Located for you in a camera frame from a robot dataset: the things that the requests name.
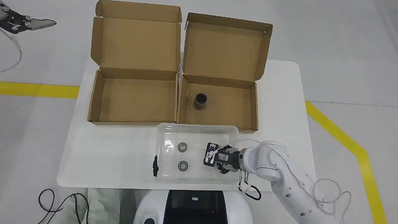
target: open cardboard box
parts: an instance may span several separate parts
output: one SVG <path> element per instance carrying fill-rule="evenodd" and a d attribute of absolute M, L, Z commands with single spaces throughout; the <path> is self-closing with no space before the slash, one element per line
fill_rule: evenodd
<path fill-rule="evenodd" d="M 157 124 L 177 119 L 181 10 L 100 0 L 91 58 L 99 65 L 88 112 L 95 124 Z"/>
<path fill-rule="evenodd" d="M 266 67 L 272 25 L 189 13 L 177 122 L 258 130 L 256 81 Z M 197 93 L 207 95 L 197 110 Z"/>

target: gray floor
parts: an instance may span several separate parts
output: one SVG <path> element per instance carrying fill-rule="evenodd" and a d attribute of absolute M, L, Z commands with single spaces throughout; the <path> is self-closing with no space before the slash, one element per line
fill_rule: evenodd
<path fill-rule="evenodd" d="M 79 85 L 90 56 L 97 0 L 3 0 L 58 25 L 18 35 L 24 58 L 0 81 Z M 364 147 L 389 222 L 398 219 L 397 0 L 124 0 L 179 5 L 200 12 L 274 24 L 269 58 L 300 65 L 305 99 Z M 0 35 L 0 67 L 16 58 Z M 55 178 L 74 100 L 0 96 L 0 222 L 32 223 L 43 212 L 39 192 L 62 197 L 74 189 Z M 318 178 L 331 177 L 353 193 L 347 223 L 373 223 L 355 157 L 309 118 Z M 339 203 L 341 210 L 344 201 Z M 257 214 L 258 223 L 269 223 Z"/>

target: black tag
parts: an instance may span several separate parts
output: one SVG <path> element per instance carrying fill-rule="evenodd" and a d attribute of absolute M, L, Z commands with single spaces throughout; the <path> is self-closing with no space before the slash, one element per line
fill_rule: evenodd
<path fill-rule="evenodd" d="M 207 144 L 206 152 L 205 152 L 205 158 L 203 159 L 203 164 L 206 166 L 214 167 L 216 164 L 216 155 L 217 152 L 215 152 L 220 146 L 218 144 L 214 144 L 212 142 L 209 142 Z"/>

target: transparent plastic tray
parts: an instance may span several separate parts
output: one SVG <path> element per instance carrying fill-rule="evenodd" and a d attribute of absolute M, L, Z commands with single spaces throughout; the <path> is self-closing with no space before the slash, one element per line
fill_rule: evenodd
<path fill-rule="evenodd" d="M 239 174 L 222 174 L 216 167 L 203 164 L 207 144 L 220 146 L 232 144 L 238 137 L 235 126 L 202 126 L 196 124 L 160 124 L 158 126 L 157 164 L 159 171 L 156 180 L 181 183 L 233 184 Z M 184 142 L 187 150 L 180 152 L 178 145 Z M 178 163 L 188 164 L 186 171 L 178 169 Z"/>

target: table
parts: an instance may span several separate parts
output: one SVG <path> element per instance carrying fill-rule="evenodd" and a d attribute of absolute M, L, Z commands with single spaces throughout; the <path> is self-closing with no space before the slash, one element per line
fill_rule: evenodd
<path fill-rule="evenodd" d="M 236 190 L 231 184 L 181 184 L 155 181 L 152 173 L 156 126 L 97 126 L 87 122 L 97 64 L 87 61 L 63 151 L 57 183 L 63 187 L 113 189 Z M 315 179 L 310 131 L 299 66 L 268 60 L 257 84 L 259 131 L 239 138 L 275 140 Z M 239 148 L 255 145 L 242 142 Z M 268 182 L 251 175 L 249 183 L 271 191 Z"/>

